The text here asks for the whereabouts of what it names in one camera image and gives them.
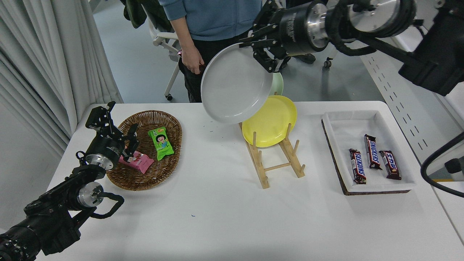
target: snickers bar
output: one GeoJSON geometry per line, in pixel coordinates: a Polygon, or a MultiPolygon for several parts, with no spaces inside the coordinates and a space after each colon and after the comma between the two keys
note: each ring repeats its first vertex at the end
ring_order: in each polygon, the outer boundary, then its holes
{"type": "Polygon", "coordinates": [[[351,155],[351,167],[353,168],[354,182],[356,184],[366,184],[366,174],[362,166],[362,157],[359,150],[349,149],[351,155]]]}
{"type": "Polygon", "coordinates": [[[387,168],[387,178],[401,180],[400,171],[398,170],[398,166],[396,165],[393,153],[390,150],[381,150],[379,152],[382,155],[383,162],[385,163],[385,167],[387,168]]]}
{"type": "Polygon", "coordinates": [[[364,135],[364,142],[366,143],[369,168],[373,170],[382,170],[380,167],[379,154],[377,153],[377,145],[375,144],[375,137],[366,134],[364,135]]]}

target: wicker basket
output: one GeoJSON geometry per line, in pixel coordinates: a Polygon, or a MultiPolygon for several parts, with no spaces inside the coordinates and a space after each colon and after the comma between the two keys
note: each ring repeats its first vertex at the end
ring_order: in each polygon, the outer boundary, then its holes
{"type": "Polygon", "coordinates": [[[141,153],[147,154],[155,162],[151,164],[145,174],[122,163],[108,171],[107,175],[114,185],[127,190],[150,189],[166,180],[174,171],[179,162],[180,144],[182,143],[182,127],[172,115],[163,111],[142,111],[124,120],[119,129],[127,133],[130,126],[138,123],[137,139],[140,144],[137,148],[141,153]],[[166,127],[166,134],[171,143],[174,154],[156,160],[156,149],[148,131],[159,127],[166,127]]]}

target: white curtain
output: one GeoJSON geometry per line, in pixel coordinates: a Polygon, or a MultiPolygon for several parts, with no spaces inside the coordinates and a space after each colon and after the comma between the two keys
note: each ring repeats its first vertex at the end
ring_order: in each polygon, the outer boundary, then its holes
{"type": "Polygon", "coordinates": [[[111,100],[122,103],[87,0],[0,1],[0,102],[50,151],[111,100]]]}

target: white tray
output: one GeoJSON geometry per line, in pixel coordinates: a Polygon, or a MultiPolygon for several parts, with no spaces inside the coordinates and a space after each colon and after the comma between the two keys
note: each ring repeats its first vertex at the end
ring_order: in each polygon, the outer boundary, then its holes
{"type": "Polygon", "coordinates": [[[407,158],[405,147],[398,144],[392,135],[396,122],[386,123],[380,111],[340,111],[328,112],[322,117],[322,125],[326,133],[327,142],[332,152],[335,168],[340,179],[340,185],[346,195],[406,193],[416,185],[411,160],[407,158]],[[401,180],[387,179],[387,170],[379,154],[382,170],[369,169],[366,155],[364,135],[376,137],[377,151],[391,150],[400,171],[401,180]],[[361,152],[366,184],[353,182],[349,149],[361,152]]]}

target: chocolate bar wrapper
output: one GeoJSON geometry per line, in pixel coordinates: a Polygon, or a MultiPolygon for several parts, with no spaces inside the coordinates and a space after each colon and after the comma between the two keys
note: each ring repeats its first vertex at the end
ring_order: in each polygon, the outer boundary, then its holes
{"type": "Polygon", "coordinates": [[[380,167],[379,154],[377,153],[375,137],[367,134],[364,135],[364,143],[366,144],[367,162],[369,162],[369,168],[373,170],[382,170],[380,167]]]}
{"type": "Polygon", "coordinates": [[[349,149],[351,156],[351,167],[353,168],[354,182],[356,184],[366,184],[366,174],[362,166],[362,157],[359,150],[349,149]]]}
{"type": "Polygon", "coordinates": [[[390,150],[381,150],[379,153],[382,155],[383,162],[387,169],[387,178],[401,180],[400,170],[398,169],[393,153],[390,150]]]}
{"type": "Polygon", "coordinates": [[[119,158],[119,162],[136,170],[140,170],[141,173],[145,174],[154,160],[149,158],[146,154],[135,151],[134,156],[129,158],[129,162],[124,161],[122,156],[119,158]]]}

